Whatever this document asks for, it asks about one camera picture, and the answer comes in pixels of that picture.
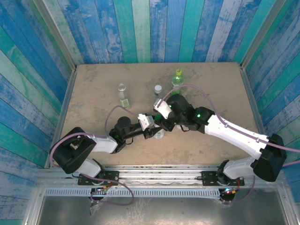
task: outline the robotic arm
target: robotic arm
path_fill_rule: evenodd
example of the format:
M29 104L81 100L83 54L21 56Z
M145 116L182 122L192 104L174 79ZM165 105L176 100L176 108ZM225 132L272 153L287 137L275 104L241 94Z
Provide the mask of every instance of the robotic arm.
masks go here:
M199 131L221 138L250 155L245 159L225 160L214 175L214 179L217 179L220 185L226 185L231 180L250 175L257 175L269 182L276 180L286 159L284 150L257 142L227 128L212 110L205 107L194 108L182 95L175 94L167 101L161 101L158 99L154 104L154 111L159 115L139 114L139 123L136 124L132 124L128 117L121 117L109 132L109 137L80 135L68 139L58 146L53 154L54 160L66 173L79 172L101 178L103 167L98 162L87 159L91 152L117 153L126 145L131 144L137 135L143 135L145 139L148 139L161 129L172 131L175 125L181 125L181 128L187 127L187 131ZM283 146L282 138L276 134L268 137L248 131L228 121L226 123L261 140ZM77 132L83 132L83 130L76 127L66 136Z

